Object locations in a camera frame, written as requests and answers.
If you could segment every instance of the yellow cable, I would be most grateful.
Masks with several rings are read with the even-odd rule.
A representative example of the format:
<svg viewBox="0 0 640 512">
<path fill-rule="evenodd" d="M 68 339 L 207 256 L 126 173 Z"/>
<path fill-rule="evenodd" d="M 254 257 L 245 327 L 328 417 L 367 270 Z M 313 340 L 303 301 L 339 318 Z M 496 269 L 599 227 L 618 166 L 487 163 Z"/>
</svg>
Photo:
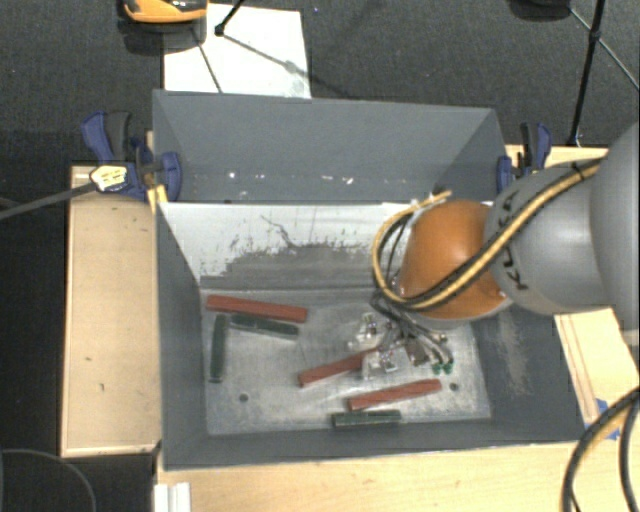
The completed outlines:
<svg viewBox="0 0 640 512">
<path fill-rule="evenodd" d="M 386 281 L 382 275 L 382 270 L 380 268 L 380 259 L 378 258 L 378 247 L 380 246 L 380 240 L 382 239 L 384 234 L 387 232 L 387 230 L 401 218 L 406 217 L 407 215 L 412 215 L 418 210 L 422 210 L 424 208 L 432 208 L 436 204 L 444 202 L 450 195 L 451 195 L 451 191 L 446 190 L 440 194 L 436 194 L 435 196 L 429 196 L 427 199 L 423 200 L 422 202 L 415 205 L 411 205 L 409 208 L 406 208 L 400 212 L 393 214 L 384 222 L 384 224 L 382 224 L 382 226 L 376 233 L 376 236 L 373 239 L 373 246 L 371 248 L 373 273 L 380 289 L 383 290 L 385 295 L 389 294 L 387 296 L 389 296 L 392 300 L 405 301 L 406 299 L 403 299 L 402 297 L 395 295 L 387 287 Z"/>
<path fill-rule="evenodd" d="M 504 247 L 509 243 L 511 238 L 517 233 L 517 231 L 531 218 L 533 215 L 542 208 L 547 202 L 551 201 L 556 196 L 565 192 L 569 188 L 573 187 L 580 181 L 587 179 L 593 176 L 598 170 L 598 165 L 593 165 L 587 169 L 582 170 L 580 173 L 572 173 L 566 179 L 562 180 L 560 183 L 555 185 L 554 187 L 545 190 L 542 194 L 535 197 L 535 199 L 528 204 L 525 209 L 513 220 L 513 222 L 509 225 L 509 227 L 489 246 L 489 248 L 484 252 L 484 254 L 476 261 L 473 265 L 471 265 L 465 272 L 463 272 L 453 283 L 447 286 L 444 290 L 434 295 L 433 297 L 418 302 L 415 304 L 411 304 L 410 308 L 414 310 L 418 309 L 426 309 L 434 304 L 437 304 L 442 301 L 446 301 L 451 298 L 458 290 L 463 288 L 470 280 L 472 280 L 476 274 L 482 271 L 484 265 L 489 262 L 492 258 L 494 258 Z M 411 298 L 401 297 L 395 294 L 392 290 L 389 289 L 387 283 L 382 275 L 382 271 L 380 269 L 380 262 L 377 257 L 378 247 L 380 243 L 380 239 L 383 234 L 386 232 L 387 228 L 395 223 L 398 217 L 402 217 L 407 213 L 410 213 L 411 209 L 407 209 L 404 212 L 400 212 L 400 214 L 396 214 L 394 217 L 390 219 L 391 222 L 387 221 L 383 224 L 382 228 L 376 235 L 373 243 L 373 271 L 376 279 L 376 283 L 380 287 L 382 293 L 393 302 L 397 303 L 406 303 L 411 300 Z"/>
</svg>

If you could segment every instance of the label tag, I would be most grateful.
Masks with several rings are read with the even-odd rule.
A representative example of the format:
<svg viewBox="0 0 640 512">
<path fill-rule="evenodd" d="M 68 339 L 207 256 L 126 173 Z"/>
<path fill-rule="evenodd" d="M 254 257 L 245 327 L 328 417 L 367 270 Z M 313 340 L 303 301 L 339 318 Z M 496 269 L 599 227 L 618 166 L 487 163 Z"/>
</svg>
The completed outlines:
<svg viewBox="0 0 640 512">
<path fill-rule="evenodd" d="M 89 179 L 100 192 L 119 192 L 129 185 L 128 171 L 124 165 L 101 165 L 91 171 Z"/>
</svg>

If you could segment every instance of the blue clamp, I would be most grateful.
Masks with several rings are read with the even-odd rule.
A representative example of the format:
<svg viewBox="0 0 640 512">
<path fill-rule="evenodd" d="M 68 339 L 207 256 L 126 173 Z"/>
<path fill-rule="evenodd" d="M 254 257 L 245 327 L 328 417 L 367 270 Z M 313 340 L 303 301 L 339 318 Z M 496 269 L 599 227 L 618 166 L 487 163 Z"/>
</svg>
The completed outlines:
<svg viewBox="0 0 640 512">
<path fill-rule="evenodd" d="M 138 201 L 147 200 L 144 175 L 163 175 L 169 201 L 176 201 L 182 186 L 182 168 L 177 153 L 167 152 L 159 162 L 149 147 L 139 138 L 127 140 L 127 126 L 130 115 L 124 112 L 107 114 L 98 111 L 87 117 L 80 129 L 86 146 L 93 151 L 100 165 L 118 163 L 127 169 L 127 183 L 114 193 L 122 194 Z M 135 154 L 135 163 L 127 158 L 127 147 Z"/>
<path fill-rule="evenodd" d="M 602 414 L 604 411 L 606 411 L 609 408 L 609 404 L 606 402 L 606 400 L 601 400 L 600 398 L 596 398 L 596 405 L 598 406 L 598 412 L 600 412 L 600 414 Z M 619 437 L 620 437 L 620 429 L 617 428 L 607 436 L 607 439 L 611 439 L 612 441 L 615 441 Z"/>
<path fill-rule="evenodd" d="M 498 160 L 496 169 L 496 187 L 498 193 L 507 188 L 513 181 L 528 176 L 533 171 L 544 169 L 547 157 L 551 154 L 553 146 L 551 132 L 542 123 L 520 125 L 524 153 L 518 153 L 518 166 L 513 167 L 513 162 L 508 156 L 502 156 Z"/>
</svg>

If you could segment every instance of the black floor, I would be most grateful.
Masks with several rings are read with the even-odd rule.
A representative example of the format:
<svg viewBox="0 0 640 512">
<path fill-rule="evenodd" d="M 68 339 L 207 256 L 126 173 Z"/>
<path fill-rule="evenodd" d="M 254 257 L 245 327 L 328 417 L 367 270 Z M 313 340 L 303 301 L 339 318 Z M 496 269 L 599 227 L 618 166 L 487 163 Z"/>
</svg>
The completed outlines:
<svg viewBox="0 0 640 512">
<path fill-rule="evenodd" d="M 248 5 L 302 11 L 315 97 L 488 106 L 496 109 L 506 142 L 519 142 L 520 122 L 541 121 L 554 141 L 563 143 L 587 31 L 573 16 L 518 17 L 525 3 L 265 0 Z M 589 21 L 594 4 L 572 2 Z M 78 126 L 95 110 L 127 110 L 133 114 L 132 131 L 151 128 L 150 91 L 161 86 L 162 74 L 157 41 L 140 43 L 118 23 L 115 0 L 0 3 L 0 198 L 24 202 L 65 188 L 72 163 L 92 157 Z M 640 3 L 608 2 L 602 32 L 637 81 Z M 582 144 L 608 145 L 637 119 L 637 91 L 599 48 L 580 125 Z M 0 222 L 4 449 L 57 452 L 65 215 L 58 206 Z M 56 478 L 70 478 L 64 470 L 26 456 L 5 459 L 3 511 L 52 510 L 51 502 L 40 506 L 38 500 L 59 491 Z M 150 457 L 91 459 L 79 467 L 95 489 L 100 511 L 149 508 Z M 88 510 L 82 490 L 65 481 L 66 509 Z"/>
</svg>

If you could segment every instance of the gray robot arm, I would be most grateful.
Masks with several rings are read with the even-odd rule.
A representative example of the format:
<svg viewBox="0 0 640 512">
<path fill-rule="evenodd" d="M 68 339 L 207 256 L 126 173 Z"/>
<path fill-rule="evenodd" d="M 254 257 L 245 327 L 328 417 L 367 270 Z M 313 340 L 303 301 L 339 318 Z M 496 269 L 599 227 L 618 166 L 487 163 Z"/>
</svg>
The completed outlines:
<svg viewBox="0 0 640 512">
<path fill-rule="evenodd" d="M 588 162 L 572 166 L 580 172 Z M 496 199 L 485 238 L 571 165 L 516 181 Z M 595 176 L 544 206 L 491 266 L 517 304 L 542 313 L 611 306 L 638 364 L 638 124 Z"/>
</svg>

